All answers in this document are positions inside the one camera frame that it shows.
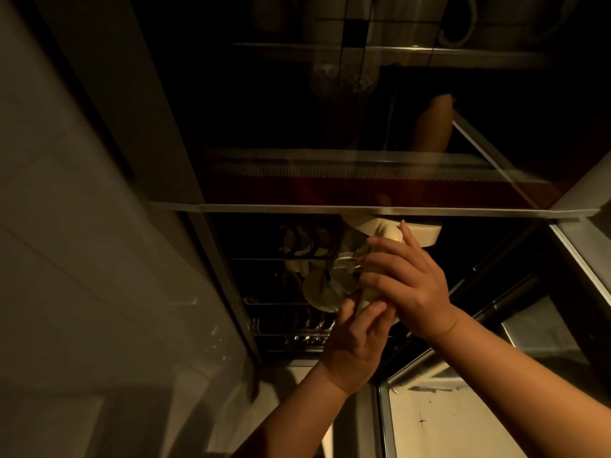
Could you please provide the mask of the person's left hand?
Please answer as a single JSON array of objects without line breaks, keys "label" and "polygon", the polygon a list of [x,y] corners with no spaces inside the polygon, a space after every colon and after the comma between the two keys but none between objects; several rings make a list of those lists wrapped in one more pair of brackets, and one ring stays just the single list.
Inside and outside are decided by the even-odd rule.
[{"label": "person's left hand", "polygon": [[396,317],[395,304],[377,300],[386,302],[386,311],[368,331],[359,331],[360,297],[361,292],[356,292],[341,304],[321,358],[325,375],[347,396],[362,388],[377,370]]}]

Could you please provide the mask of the person's right hand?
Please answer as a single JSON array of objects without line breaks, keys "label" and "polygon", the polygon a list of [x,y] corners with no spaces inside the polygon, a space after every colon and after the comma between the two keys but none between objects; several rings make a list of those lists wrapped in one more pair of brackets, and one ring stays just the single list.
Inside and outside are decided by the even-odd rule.
[{"label": "person's right hand", "polygon": [[361,284],[393,302],[399,320],[416,336],[433,341],[451,332],[459,313],[450,303],[444,272],[428,252],[386,238],[371,237],[369,244]]}]

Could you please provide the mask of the person's right forearm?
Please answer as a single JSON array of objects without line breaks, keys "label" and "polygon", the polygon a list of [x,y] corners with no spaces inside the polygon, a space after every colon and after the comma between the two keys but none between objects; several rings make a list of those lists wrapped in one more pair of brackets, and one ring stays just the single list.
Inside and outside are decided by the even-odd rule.
[{"label": "person's right forearm", "polygon": [[528,458],[611,458],[611,409],[448,302],[422,337],[476,392]]}]

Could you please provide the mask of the person's left forearm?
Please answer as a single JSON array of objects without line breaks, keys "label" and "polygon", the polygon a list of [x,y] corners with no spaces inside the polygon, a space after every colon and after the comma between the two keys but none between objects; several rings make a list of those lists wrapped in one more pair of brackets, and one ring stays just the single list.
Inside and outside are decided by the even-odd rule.
[{"label": "person's left forearm", "polygon": [[378,458],[372,414],[364,421],[359,408],[359,395],[369,392],[372,373],[356,362],[335,371],[317,363],[232,458],[318,458],[317,449],[330,428],[333,458]]}]

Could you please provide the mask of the clear glass cup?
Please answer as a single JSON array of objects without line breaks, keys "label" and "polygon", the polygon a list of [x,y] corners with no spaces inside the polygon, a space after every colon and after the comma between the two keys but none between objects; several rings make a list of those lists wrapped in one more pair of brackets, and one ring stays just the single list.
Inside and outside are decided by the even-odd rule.
[{"label": "clear glass cup", "polygon": [[333,258],[326,269],[326,280],[333,292],[343,297],[355,292],[359,277],[362,274],[362,259],[366,250],[340,252]]}]

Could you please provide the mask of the white bowl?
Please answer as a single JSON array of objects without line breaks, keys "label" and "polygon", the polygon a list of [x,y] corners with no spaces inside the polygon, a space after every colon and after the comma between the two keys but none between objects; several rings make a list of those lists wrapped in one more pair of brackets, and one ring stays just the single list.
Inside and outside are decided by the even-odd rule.
[{"label": "white bowl", "polygon": [[311,270],[303,280],[302,293],[308,304],[326,313],[337,313],[351,295],[343,297],[331,290],[326,280],[326,269]]}]

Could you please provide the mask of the row of white plates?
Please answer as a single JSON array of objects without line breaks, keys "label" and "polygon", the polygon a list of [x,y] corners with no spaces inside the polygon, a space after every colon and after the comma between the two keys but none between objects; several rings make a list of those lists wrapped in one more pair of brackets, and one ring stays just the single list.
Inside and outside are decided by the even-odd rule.
[{"label": "row of white plates", "polygon": [[312,268],[321,269],[335,250],[332,231],[322,226],[280,226],[282,244],[279,248],[288,271],[307,277]]}]

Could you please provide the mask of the white cabinet front panel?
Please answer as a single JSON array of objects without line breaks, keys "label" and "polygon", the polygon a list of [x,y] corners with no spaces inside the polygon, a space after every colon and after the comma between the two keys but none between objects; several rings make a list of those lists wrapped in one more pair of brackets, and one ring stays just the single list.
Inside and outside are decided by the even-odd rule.
[{"label": "white cabinet front panel", "polygon": [[522,457],[505,428],[458,376],[383,386],[385,458]]}]

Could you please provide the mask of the dark glass cabinet door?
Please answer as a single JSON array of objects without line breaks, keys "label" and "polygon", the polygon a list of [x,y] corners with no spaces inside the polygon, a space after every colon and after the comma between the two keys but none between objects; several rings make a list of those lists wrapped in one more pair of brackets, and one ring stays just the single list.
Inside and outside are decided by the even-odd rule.
[{"label": "dark glass cabinet door", "polygon": [[206,204],[594,209],[611,0],[130,2]]}]

